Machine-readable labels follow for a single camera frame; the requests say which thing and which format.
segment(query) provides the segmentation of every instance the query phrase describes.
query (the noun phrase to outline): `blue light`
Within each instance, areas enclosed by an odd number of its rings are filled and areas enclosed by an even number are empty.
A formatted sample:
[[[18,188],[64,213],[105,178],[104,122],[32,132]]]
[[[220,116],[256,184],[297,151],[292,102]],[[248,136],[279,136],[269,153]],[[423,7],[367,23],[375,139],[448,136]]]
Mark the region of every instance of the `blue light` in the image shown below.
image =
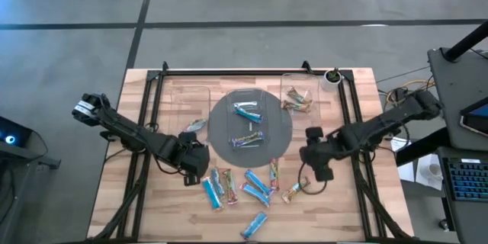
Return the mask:
[[[5,142],[6,142],[7,144],[13,144],[13,143],[15,142],[15,137],[13,137],[13,136],[7,136],[7,137],[5,138]]]

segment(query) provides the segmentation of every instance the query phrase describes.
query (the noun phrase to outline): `white cup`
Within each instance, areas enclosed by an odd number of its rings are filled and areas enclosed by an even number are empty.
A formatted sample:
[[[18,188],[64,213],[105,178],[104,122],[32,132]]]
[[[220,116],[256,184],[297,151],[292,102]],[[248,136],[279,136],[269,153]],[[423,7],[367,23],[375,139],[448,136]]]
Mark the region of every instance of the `white cup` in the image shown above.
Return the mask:
[[[432,163],[425,167],[421,167],[420,173],[428,179],[442,181],[442,171],[439,164]]]

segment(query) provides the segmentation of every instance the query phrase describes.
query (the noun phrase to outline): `wooden tabletop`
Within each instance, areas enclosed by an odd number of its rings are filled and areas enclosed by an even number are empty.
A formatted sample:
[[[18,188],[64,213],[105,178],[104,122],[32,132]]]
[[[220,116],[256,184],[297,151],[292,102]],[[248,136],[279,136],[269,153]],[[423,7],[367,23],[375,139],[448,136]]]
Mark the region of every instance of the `wooden tabletop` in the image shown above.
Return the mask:
[[[368,120],[382,112],[373,71],[370,68],[353,69],[363,119]],[[127,71],[120,97],[120,114],[137,122],[146,79],[146,69]],[[239,88],[262,88],[280,98],[279,76],[178,76],[165,77],[163,96],[159,108],[159,130],[168,133],[171,117],[175,112],[171,105],[172,87],[204,86],[210,89],[210,106],[213,107],[228,91]],[[346,87],[350,116],[354,120],[352,101]],[[342,111],[339,93],[320,90],[319,102],[324,133],[342,126]],[[152,101],[149,101],[146,122],[149,121]],[[294,130],[286,153],[279,159],[280,186],[284,191],[297,181],[301,161],[298,149],[305,145],[304,132]],[[108,156],[121,148],[119,143],[109,146]],[[146,189],[140,241],[199,242],[242,241],[240,232],[253,220],[259,211],[268,215],[268,220],[252,237],[255,241],[361,241],[364,239],[358,199],[356,195],[351,161],[332,160],[330,163],[335,179],[319,195],[298,194],[290,204],[285,204],[279,195],[271,196],[271,206],[264,208],[255,198],[238,190],[239,202],[227,205],[220,212],[213,212],[201,185],[185,187],[180,175],[160,172],[152,160]],[[130,153],[124,152],[110,159],[104,166],[95,208],[91,217],[88,236],[99,233],[120,206],[124,195]],[[210,147],[210,167],[220,171],[232,169],[236,185],[242,184],[246,169],[223,161]],[[380,199],[391,216],[410,235],[413,228],[403,196],[395,159],[391,152],[379,149],[373,162]],[[269,167],[253,169],[267,184]],[[306,167],[305,175],[313,177]],[[310,190],[322,184],[313,182]],[[376,233],[371,205],[368,210],[371,227]],[[130,212],[128,230],[132,227],[133,211]]]

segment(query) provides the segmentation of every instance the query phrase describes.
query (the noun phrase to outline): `transparent bin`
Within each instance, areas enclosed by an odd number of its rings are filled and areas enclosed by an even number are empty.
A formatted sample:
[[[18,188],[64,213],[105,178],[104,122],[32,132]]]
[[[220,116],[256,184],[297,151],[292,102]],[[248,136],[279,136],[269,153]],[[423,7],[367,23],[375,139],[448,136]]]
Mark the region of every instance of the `transparent bin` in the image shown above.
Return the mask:
[[[210,117],[210,89],[200,86],[175,87],[171,89],[170,96],[169,133],[178,136],[192,122],[206,119],[203,127],[195,131],[198,141],[206,141]]]
[[[266,108],[265,91],[260,88],[249,88],[229,91],[226,95],[227,100],[227,139],[234,150],[249,149],[267,146],[268,135],[268,110]],[[247,117],[236,113],[235,103],[240,104],[241,108],[253,114],[262,115],[261,123],[256,123]],[[234,146],[233,140],[236,138],[250,136],[261,131],[263,140],[258,140],[244,146]]]
[[[284,101],[299,103],[287,93],[294,88],[297,93],[312,101],[308,111],[288,109],[294,130],[305,130],[308,127],[319,127],[322,124],[319,103],[320,78],[314,75],[287,73],[281,76],[280,101],[281,107]]]

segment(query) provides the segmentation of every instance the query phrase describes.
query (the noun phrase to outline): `keyboard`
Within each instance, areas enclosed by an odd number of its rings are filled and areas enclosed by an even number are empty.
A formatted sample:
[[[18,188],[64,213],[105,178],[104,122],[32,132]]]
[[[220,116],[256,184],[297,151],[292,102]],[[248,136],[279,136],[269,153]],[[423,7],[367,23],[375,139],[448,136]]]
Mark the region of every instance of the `keyboard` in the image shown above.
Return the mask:
[[[458,201],[488,202],[488,162],[449,162],[453,196]]]

